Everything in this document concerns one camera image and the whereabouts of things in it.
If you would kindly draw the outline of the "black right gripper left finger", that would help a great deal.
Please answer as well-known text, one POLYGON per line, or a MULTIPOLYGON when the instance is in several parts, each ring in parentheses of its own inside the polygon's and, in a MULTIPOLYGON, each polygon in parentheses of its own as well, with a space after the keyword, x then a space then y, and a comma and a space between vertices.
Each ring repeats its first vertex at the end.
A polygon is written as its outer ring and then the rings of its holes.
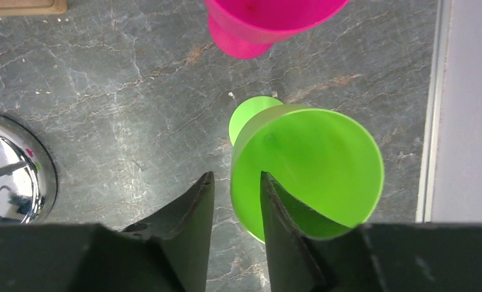
POLYGON ((204 291, 215 178, 121 231, 0 223, 0 291, 204 291))

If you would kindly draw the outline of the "green plastic wine glass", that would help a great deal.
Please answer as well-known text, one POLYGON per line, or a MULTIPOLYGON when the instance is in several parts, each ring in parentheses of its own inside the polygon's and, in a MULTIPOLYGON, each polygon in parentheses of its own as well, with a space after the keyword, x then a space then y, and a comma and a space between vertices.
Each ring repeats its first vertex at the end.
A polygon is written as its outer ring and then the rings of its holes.
POLYGON ((382 154, 368 130, 344 114, 252 97, 234 110, 229 138, 233 210, 259 241, 264 240, 262 172, 314 211, 290 215, 315 237, 334 237, 366 222, 378 204, 385 178, 382 154))

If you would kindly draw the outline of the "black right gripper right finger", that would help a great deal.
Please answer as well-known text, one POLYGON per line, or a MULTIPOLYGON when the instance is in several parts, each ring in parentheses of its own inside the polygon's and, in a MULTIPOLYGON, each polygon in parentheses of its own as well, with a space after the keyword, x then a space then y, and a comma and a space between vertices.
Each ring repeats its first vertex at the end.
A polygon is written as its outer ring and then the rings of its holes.
POLYGON ((292 218, 327 218, 261 173, 272 291, 482 291, 482 223, 361 224, 334 238, 292 218))

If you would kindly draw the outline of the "wooden chess board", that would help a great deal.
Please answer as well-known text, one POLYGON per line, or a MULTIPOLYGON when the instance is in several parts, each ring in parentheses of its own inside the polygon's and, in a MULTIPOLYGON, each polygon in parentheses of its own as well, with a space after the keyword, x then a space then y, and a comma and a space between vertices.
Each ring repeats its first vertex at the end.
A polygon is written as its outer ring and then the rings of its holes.
POLYGON ((0 0, 0 16, 59 15, 67 9, 67 0, 0 0))

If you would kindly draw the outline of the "chrome wine glass rack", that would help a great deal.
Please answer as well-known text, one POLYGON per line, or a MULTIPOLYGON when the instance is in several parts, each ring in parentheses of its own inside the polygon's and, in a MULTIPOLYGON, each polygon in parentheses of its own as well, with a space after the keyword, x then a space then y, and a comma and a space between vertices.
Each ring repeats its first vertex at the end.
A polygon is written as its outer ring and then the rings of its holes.
POLYGON ((47 218, 58 192, 54 163, 25 127, 0 115, 0 223, 47 218))

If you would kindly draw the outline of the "pink plastic wine glass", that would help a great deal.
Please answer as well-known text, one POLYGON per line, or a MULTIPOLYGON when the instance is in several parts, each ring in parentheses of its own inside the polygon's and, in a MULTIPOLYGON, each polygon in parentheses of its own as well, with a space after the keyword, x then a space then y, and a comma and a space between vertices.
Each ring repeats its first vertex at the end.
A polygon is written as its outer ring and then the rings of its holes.
POLYGON ((321 25, 349 0, 206 0, 214 43, 239 59, 259 57, 275 43, 321 25))

